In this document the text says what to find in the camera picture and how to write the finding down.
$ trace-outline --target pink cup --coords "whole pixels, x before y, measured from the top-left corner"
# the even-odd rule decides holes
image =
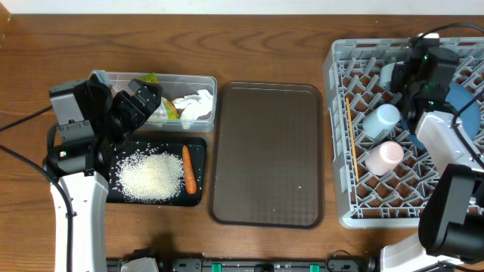
[[[370,150],[365,165],[375,175],[392,171],[403,159],[403,149],[394,141],[387,141]]]

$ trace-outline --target dish rack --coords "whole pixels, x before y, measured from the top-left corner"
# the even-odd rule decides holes
[[[443,38],[442,47],[457,52],[461,59],[452,79],[473,94],[484,88],[484,38]],[[327,109],[333,134],[333,174],[340,223],[347,228],[417,227],[421,212],[439,181],[439,174],[427,152],[408,139],[399,123],[393,131],[375,139],[362,129],[363,118],[381,104],[396,104],[401,94],[378,85],[380,70],[388,63],[407,59],[407,39],[337,40],[323,65]],[[352,158],[349,99],[355,137],[357,165]],[[484,150],[484,100],[479,99],[481,123],[474,144]],[[390,173],[378,177],[363,162],[369,150],[384,141],[396,141],[404,159]],[[356,182],[358,167],[359,182]],[[468,212],[484,215],[484,209],[470,202]]]

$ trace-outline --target white tissue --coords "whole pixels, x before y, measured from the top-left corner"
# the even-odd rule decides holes
[[[183,110],[180,120],[196,120],[212,111],[213,96],[207,90],[198,90],[198,94],[187,95],[183,98],[176,98],[173,106]],[[182,122],[183,129],[189,129],[191,122]]]

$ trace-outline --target black tray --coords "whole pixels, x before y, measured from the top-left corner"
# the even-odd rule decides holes
[[[322,97],[308,85],[224,86],[209,213],[221,224],[312,229],[324,217]]]
[[[113,187],[122,187],[116,185],[117,176],[116,169],[113,166],[116,163],[124,159],[127,156],[132,155],[137,149],[146,150],[147,143],[150,143],[150,148],[159,147],[156,154],[167,152],[170,154],[178,155],[182,158],[182,148],[184,145],[188,147],[190,151],[191,164],[194,169],[194,175],[197,180],[197,192],[195,194],[188,194],[185,189],[185,180],[181,183],[182,188],[180,194],[177,197],[173,197],[168,200],[159,200],[156,202],[141,202],[127,199],[122,192],[112,190]],[[111,163],[109,192],[107,194],[107,202],[110,203],[128,203],[128,204],[152,204],[152,205],[171,205],[171,206],[195,206],[200,203],[202,198],[203,186],[203,172],[205,167],[205,155],[206,155],[206,142],[202,138],[161,138],[160,136],[140,134],[133,135],[130,142],[121,150],[118,150]]]

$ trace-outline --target plastic bin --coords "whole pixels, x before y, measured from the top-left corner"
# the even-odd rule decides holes
[[[107,75],[116,91],[125,90],[133,94],[128,87],[132,79],[137,79],[147,73],[117,73],[108,72]],[[140,129],[149,131],[189,131],[209,132],[213,130],[217,104],[217,80],[212,76],[186,76],[157,74],[158,83],[163,88],[163,97],[167,100],[197,94],[198,90],[206,89],[213,95],[212,112],[201,116],[198,120],[167,119],[157,124],[145,123]]]
[[[457,52],[460,65],[452,79],[473,94],[484,88],[484,38],[443,38],[442,47]],[[419,216],[439,181],[433,162],[407,138],[398,124],[390,133],[375,139],[362,129],[365,115],[384,103],[401,98],[378,85],[380,69],[388,63],[405,60],[411,49],[407,39],[338,40],[331,46],[323,65],[327,109],[333,134],[333,174],[340,223],[347,228],[417,227]],[[353,113],[359,183],[352,158],[346,97]],[[478,100],[481,119],[482,99]],[[484,147],[484,122],[473,142]],[[404,160],[387,175],[371,174],[363,162],[368,151],[385,140],[399,142]],[[484,209],[470,203],[468,212],[484,215]]]

